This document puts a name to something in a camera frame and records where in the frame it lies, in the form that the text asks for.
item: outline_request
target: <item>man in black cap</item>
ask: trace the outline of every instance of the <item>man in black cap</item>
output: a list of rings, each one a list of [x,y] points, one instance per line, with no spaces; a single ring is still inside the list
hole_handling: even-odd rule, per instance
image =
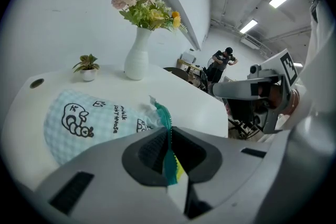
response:
[[[232,55],[232,48],[226,48],[225,52],[221,52],[220,50],[216,52],[212,59],[214,59],[214,63],[212,64],[212,68],[208,73],[208,81],[211,83],[217,83],[222,74],[226,65],[233,66],[238,62],[238,59]]]

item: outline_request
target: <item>yellow flower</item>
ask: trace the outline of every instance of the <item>yellow flower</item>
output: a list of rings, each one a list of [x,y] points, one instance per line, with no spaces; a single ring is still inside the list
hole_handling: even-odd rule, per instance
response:
[[[173,26],[174,26],[175,28],[178,28],[178,27],[180,27],[180,25],[181,25],[181,17],[180,17],[180,16],[177,16],[177,17],[175,17],[174,20],[173,20]]]
[[[151,20],[163,20],[164,17],[163,17],[163,14],[160,10],[157,10],[157,9],[151,9],[151,13],[149,14],[149,18]]]
[[[180,14],[178,12],[172,12],[172,17],[175,18],[175,17],[179,17]]]

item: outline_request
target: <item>ceiling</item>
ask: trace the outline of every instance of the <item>ceiling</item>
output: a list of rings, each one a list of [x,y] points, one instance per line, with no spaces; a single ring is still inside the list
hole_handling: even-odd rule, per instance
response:
[[[242,29],[251,19],[258,24],[248,34],[267,48],[267,57],[287,48],[294,61],[305,62],[310,38],[312,0],[287,0],[273,8],[271,0],[212,0],[212,20]]]

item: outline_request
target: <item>black cap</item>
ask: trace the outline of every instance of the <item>black cap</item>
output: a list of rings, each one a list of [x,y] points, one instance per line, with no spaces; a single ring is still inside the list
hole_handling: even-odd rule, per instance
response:
[[[232,48],[231,47],[227,47],[225,49],[225,51],[228,53],[228,54],[231,54],[233,52]]]

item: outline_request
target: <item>teal zipper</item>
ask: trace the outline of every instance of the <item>teal zipper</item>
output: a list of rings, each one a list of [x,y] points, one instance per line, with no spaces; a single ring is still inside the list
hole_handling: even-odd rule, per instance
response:
[[[177,162],[172,150],[172,117],[165,106],[157,103],[154,97],[150,96],[150,98],[151,104],[157,108],[157,113],[160,117],[162,125],[167,129],[168,150],[163,161],[163,166],[168,185],[174,185],[177,184]]]

